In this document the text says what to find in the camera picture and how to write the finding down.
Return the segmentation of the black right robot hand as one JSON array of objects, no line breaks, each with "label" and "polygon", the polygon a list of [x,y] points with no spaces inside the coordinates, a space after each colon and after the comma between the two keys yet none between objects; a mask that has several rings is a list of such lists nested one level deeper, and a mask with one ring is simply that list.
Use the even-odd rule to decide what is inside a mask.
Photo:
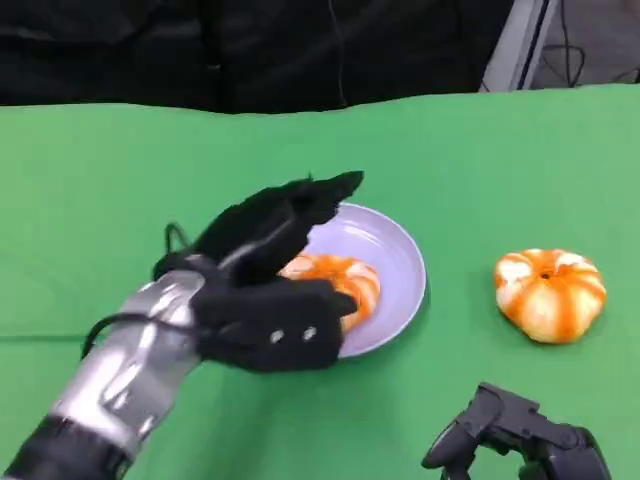
[{"label": "black right robot hand", "polygon": [[523,458],[520,479],[608,480],[610,470],[594,435],[586,428],[554,423],[539,404],[489,383],[434,441],[421,465],[442,479],[468,479],[476,450]]}]

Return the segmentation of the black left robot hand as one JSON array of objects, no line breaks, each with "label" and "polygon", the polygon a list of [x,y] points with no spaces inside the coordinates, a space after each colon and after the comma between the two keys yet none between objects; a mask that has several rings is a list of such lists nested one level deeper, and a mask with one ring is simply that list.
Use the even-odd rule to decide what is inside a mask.
[{"label": "black left robot hand", "polygon": [[192,303],[203,359],[264,373],[326,369],[337,362],[342,320],[356,311],[356,300],[327,280],[290,280],[280,272],[363,177],[351,171],[269,187],[209,225],[193,245],[214,265],[212,279]]}]

